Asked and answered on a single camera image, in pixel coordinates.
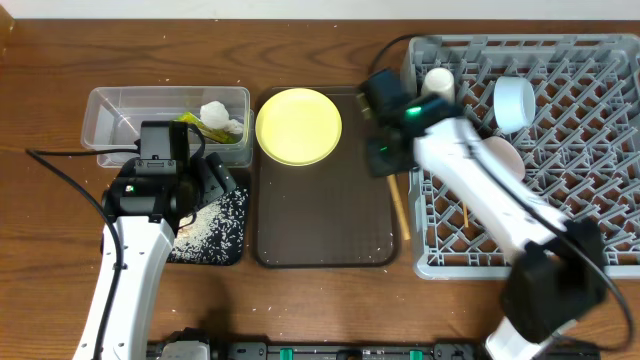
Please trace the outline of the white bowl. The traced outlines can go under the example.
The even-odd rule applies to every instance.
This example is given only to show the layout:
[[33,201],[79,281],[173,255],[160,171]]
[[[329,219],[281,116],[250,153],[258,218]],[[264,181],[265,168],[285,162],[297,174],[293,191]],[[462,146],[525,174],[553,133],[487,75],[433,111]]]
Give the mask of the white bowl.
[[483,144],[500,160],[519,180],[525,178],[525,165],[517,150],[505,139],[492,136],[483,140]]

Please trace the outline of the light blue bowl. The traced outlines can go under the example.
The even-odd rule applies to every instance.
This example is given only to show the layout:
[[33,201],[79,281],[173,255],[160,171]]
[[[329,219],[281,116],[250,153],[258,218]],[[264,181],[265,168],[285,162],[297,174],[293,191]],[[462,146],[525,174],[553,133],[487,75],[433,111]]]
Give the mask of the light blue bowl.
[[532,125],[536,103],[532,84],[521,77],[500,77],[494,87],[494,116],[503,134]]

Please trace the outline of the white tissue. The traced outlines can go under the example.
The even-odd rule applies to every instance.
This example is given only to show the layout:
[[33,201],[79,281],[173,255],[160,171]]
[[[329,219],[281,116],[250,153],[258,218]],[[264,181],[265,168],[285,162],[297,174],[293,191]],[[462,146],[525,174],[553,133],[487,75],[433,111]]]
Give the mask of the white tissue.
[[232,119],[226,107],[219,101],[212,101],[200,108],[201,122],[213,130],[222,130],[232,135],[241,135],[244,124]]

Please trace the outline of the yellow green wrapper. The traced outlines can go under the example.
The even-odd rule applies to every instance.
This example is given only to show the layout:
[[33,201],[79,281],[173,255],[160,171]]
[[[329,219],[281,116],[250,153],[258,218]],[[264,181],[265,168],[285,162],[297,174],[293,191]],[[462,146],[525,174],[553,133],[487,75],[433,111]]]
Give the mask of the yellow green wrapper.
[[198,117],[196,117],[191,112],[185,112],[181,114],[177,118],[177,121],[195,125],[205,138],[213,142],[220,144],[234,144],[237,142],[236,138],[230,133],[227,133],[224,130],[207,127]]

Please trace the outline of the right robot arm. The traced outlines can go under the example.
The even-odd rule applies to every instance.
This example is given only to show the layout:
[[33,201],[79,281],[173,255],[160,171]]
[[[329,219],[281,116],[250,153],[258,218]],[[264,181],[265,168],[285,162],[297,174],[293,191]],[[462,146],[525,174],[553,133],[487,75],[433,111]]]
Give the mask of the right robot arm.
[[379,128],[370,168],[390,175],[413,166],[436,176],[489,232],[511,270],[500,295],[504,317],[486,339],[492,359],[532,359],[606,297],[598,225],[576,222],[529,190],[484,145],[459,107],[437,96],[365,99]]

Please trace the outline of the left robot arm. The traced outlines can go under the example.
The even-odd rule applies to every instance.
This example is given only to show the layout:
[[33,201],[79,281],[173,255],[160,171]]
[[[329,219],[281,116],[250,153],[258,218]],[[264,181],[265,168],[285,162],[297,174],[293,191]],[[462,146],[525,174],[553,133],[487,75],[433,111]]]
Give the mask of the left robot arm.
[[165,264],[180,228],[236,187],[220,157],[133,158],[103,195],[100,272],[77,359],[143,359]]

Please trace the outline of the white cup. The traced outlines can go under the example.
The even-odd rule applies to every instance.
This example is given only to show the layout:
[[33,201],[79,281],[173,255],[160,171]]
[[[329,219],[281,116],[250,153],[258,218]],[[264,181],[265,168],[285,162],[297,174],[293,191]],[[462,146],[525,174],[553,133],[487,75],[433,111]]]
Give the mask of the white cup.
[[423,79],[420,95],[438,95],[453,104],[455,102],[455,81],[453,73],[441,67],[429,70]]

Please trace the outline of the yellow-green plate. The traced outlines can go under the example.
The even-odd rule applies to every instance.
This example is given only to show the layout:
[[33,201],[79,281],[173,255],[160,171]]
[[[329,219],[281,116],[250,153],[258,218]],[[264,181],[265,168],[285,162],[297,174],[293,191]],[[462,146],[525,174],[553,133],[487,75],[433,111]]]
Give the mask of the yellow-green plate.
[[282,90],[258,112],[256,137],[272,160],[307,166],[325,159],[338,145],[342,117],[327,96],[310,88]]

